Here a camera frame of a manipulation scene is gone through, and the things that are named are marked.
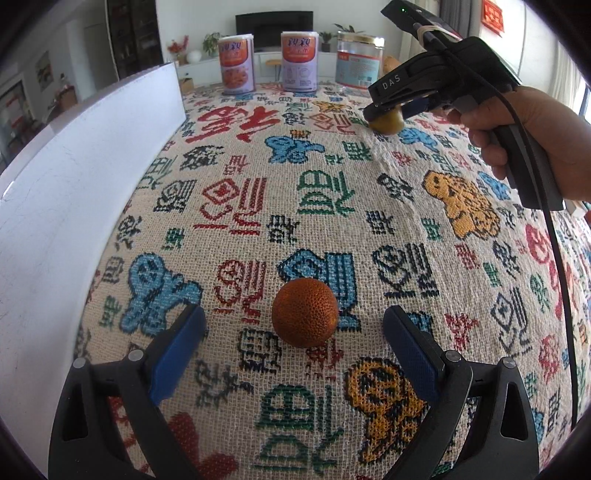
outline blue gripper pad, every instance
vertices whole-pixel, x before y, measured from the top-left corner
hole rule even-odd
[[[439,399],[439,373],[429,356],[433,359],[436,352],[398,305],[386,310],[383,326],[384,336],[417,397],[433,405]]]
[[[202,308],[197,307],[191,312],[152,369],[152,381],[148,394],[154,405],[158,406],[165,398],[173,396],[178,381],[203,338],[205,327],[205,313]]]

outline can label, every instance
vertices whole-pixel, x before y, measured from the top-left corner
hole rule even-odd
[[[347,87],[366,89],[378,81],[380,64],[377,57],[340,51],[336,60],[335,80]]]
[[[251,42],[247,39],[218,43],[224,93],[240,95],[254,90]]]
[[[292,92],[312,92],[318,87],[316,38],[306,35],[281,37],[283,88]]]

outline black cable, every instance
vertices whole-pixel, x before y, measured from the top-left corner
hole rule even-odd
[[[558,283],[560,285],[560,294],[562,296],[562,304],[564,310],[564,322],[566,328],[566,343],[569,351],[569,366],[570,366],[570,383],[571,383],[571,393],[573,399],[572,405],[572,419],[571,419],[571,430],[577,424],[577,417],[578,417],[578,410],[579,410],[579,379],[577,378],[577,362],[575,357],[574,351],[574,332],[573,332],[573,314],[570,308],[570,297],[569,297],[569,288],[566,281],[566,273],[564,272],[564,264],[562,262],[562,256],[560,253],[560,246],[558,245],[558,239],[556,238],[556,231],[554,230],[554,223],[552,221],[552,217],[550,215],[550,208],[548,207],[548,199],[546,198],[546,193],[543,188],[542,178],[540,175],[540,171],[538,169],[538,165],[535,162],[535,155],[533,149],[531,148],[530,140],[525,130],[525,127],[521,123],[519,116],[517,115],[515,109],[510,104],[509,100],[505,98],[505,96],[490,82],[488,82],[484,77],[476,73],[473,69],[471,69],[468,65],[462,62],[458,57],[456,57],[451,51],[447,49],[447,47],[441,42],[435,35],[430,34],[430,32],[426,32],[423,35],[423,38],[430,41],[438,51],[441,51],[452,63],[459,66],[462,70],[468,73],[471,77],[473,77],[476,81],[478,81],[481,85],[488,88],[495,96],[505,105],[509,113],[511,114],[513,121],[515,122],[519,134],[525,144],[525,150],[527,152],[527,156],[530,159],[531,170],[534,174],[534,189],[535,194],[538,197],[538,201],[542,208],[542,212],[544,214],[544,220],[546,222],[546,228],[548,229],[548,235],[550,236],[550,245],[552,246],[552,252],[554,254],[554,261],[556,262],[556,270],[558,272]]]

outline cardboard box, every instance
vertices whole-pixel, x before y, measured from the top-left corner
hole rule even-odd
[[[193,79],[180,79],[178,81],[178,86],[180,87],[181,93],[183,95],[192,92],[195,88],[193,85]]]

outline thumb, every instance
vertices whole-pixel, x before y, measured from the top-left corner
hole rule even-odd
[[[508,92],[504,96],[515,109],[521,122],[526,124],[531,112],[527,108],[528,104],[523,98],[523,93],[528,92]],[[482,102],[474,110],[464,113],[461,122],[466,127],[475,130],[491,130],[500,125],[511,125],[515,123],[509,110],[507,110],[506,106],[497,97],[491,97]]]

